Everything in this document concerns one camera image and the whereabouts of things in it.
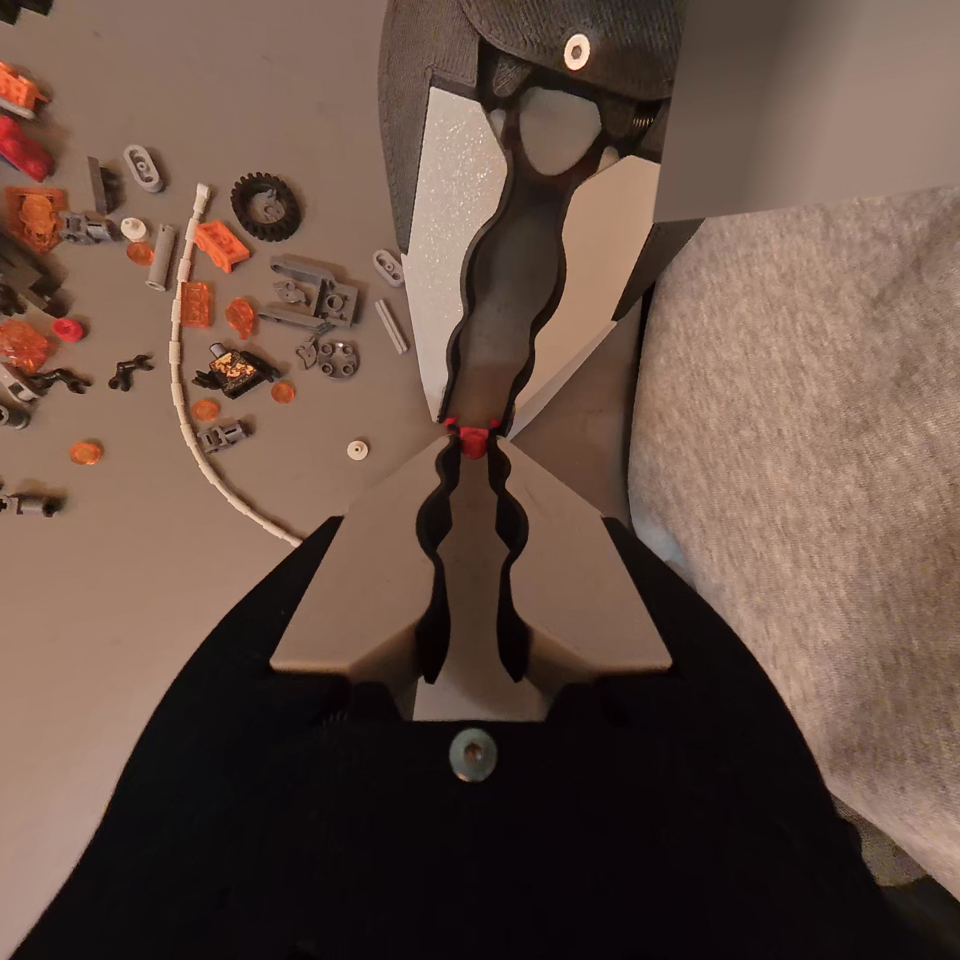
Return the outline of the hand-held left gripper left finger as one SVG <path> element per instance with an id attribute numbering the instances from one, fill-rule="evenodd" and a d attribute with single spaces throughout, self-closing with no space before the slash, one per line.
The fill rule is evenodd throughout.
<path id="1" fill-rule="evenodd" d="M 279 673 L 386 688 L 413 718 L 450 648 L 439 546 L 450 533 L 460 441 L 445 435 L 350 506 L 270 659 Z"/>

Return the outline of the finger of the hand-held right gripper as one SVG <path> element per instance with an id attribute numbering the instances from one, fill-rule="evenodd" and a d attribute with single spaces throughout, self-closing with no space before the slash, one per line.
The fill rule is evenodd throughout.
<path id="1" fill-rule="evenodd" d="M 454 336 L 467 312 L 466 276 L 500 207 L 508 163 L 479 102 L 429 92 L 408 249 L 401 257 L 429 416 L 445 416 Z"/>
<path id="2" fill-rule="evenodd" d="M 561 294 L 534 336 L 534 364 L 513 404 L 509 439 L 545 409 L 614 330 L 616 308 L 653 226 L 660 174 L 660 164 L 627 156 L 573 193 L 561 232 Z"/>

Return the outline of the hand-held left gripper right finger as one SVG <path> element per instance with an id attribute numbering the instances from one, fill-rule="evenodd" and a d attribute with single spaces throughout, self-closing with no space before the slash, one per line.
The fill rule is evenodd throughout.
<path id="1" fill-rule="evenodd" d="M 497 581 L 497 654 L 546 720 L 568 687 L 660 677 L 671 654 L 606 516 L 506 438 L 487 443 Z"/>

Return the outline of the red lego minifigure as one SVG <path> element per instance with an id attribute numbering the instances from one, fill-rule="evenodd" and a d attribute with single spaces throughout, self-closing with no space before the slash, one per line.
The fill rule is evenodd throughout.
<path id="1" fill-rule="evenodd" d="M 459 439 L 462 456 L 471 461 L 478 461 L 487 455 L 491 436 L 497 436 L 501 426 L 501 419 L 492 418 L 486 427 L 462 426 L 457 416 L 444 419 L 443 426 L 447 433 Z"/>

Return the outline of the light grey lego bar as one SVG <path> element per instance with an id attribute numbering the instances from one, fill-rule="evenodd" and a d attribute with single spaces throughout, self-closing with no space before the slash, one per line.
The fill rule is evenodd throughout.
<path id="1" fill-rule="evenodd" d="M 374 308 L 396 352 L 400 355 L 406 354 L 410 349 L 409 342 L 388 302 L 379 298 L 374 302 Z"/>

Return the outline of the black lego tyre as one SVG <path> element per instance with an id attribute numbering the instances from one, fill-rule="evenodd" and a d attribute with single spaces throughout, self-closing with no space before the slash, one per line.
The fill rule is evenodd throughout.
<path id="1" fill-rule="evenodd" d="M 242 229 L 262 242 L 285 241 L 302 226 L 303 211 L 296 193 L 274 174 L 242 175 L 232 186 L 230 203 Z"/>

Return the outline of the black orange-printed lego torso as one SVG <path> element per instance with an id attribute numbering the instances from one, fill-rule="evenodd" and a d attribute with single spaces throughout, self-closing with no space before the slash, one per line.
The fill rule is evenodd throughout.
<path id="1" fill-rule="evenodd" d="M 209 347 L 212 360 L 208 370 L 197 370 L 193 385 L 221 393 L 228 400 L 238 400 L 262 383 L 275 383 L 283 373 L 265 359 L 246 350 L 213 342 Z"/>

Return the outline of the light grey lego cylinder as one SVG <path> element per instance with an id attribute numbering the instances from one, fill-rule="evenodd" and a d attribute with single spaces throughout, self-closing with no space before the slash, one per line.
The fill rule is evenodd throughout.
<path id="1" fill-rule="evenodd" d="M 165 292 L 171 272 L 171 262 L 177 245 L 178 231 L 174 225 L 162 224 L 155 238 L 146 284 L 157 292 Z"/>

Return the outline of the transparent orange lego chunk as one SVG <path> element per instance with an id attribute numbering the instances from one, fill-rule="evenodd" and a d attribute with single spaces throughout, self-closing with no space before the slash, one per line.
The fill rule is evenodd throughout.
<path id="1" fill-rule="evenodd" d="M 1 322 L 1 355 L 19 371 L 34 375 L 51 355 L 52 342 L 28 321 L 7 318 Z"/>

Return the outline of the large transparent orange lego piece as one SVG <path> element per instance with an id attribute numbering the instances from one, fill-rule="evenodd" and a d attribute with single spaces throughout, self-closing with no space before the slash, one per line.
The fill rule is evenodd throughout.
<path id="1" fill-rule="evenodd" d="M 10 233 L 35 253 L 45 256 L 61 242 L 66 192 L 57 188 L 6 186 L 6 217 Z"/>

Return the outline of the red lego piece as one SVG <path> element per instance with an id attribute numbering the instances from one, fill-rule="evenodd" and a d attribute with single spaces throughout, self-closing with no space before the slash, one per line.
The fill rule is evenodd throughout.
<path id="1" fill-rule="evenodd" d="M 6 114 L 1 116 L 1 157 L 37 184 L 43 183 L 54 169 L 51 155 Z"/>

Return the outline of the orange lego brick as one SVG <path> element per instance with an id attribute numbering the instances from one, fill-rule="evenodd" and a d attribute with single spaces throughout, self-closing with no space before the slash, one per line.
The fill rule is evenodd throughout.
<path id="1" fill-rule="evenodd" d="M 50 103 L 43 90 L 17 68 L 4 61 L 1 67 L 1 109 L 28 121 L 38 117 L 40 109 Z"/>

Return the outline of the dark grey wedge plate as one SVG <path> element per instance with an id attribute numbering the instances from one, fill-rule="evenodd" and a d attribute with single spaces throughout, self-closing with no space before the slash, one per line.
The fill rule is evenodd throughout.
<path id="1" fill-rule="evenodd" d="M 325 335 L 335 328 L 349 328 L 359 301 L 358 289 L 341 283 L 329 265 L 318 260 L 292 254 L 270 258 L 270 270 L 277 279 L 289 279 L 308 295 L 306 305 L 288 304 L 283 300 L 267 303 L 257 310 L 261 322 L 306 330 Z"/>

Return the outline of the grey knit fabric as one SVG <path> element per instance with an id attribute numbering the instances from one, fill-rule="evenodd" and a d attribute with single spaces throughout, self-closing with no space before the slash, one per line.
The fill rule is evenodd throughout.
<path id="1" fill-rule="evenodd" d="M 958 187 L 705 219 L 657 282 L 633 527 L 829 791 L 958 897 Z"/>

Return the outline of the dark grey lego bracket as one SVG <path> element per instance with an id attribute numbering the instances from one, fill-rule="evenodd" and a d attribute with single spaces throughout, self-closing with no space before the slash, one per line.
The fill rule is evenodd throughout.
<path id="1" fill-rule="evenodd" d="M 94 210 L 99 216 L 107 217 L 123 205 L 122 178 L 92 155 L 86 157 L 86 165 Z"/>

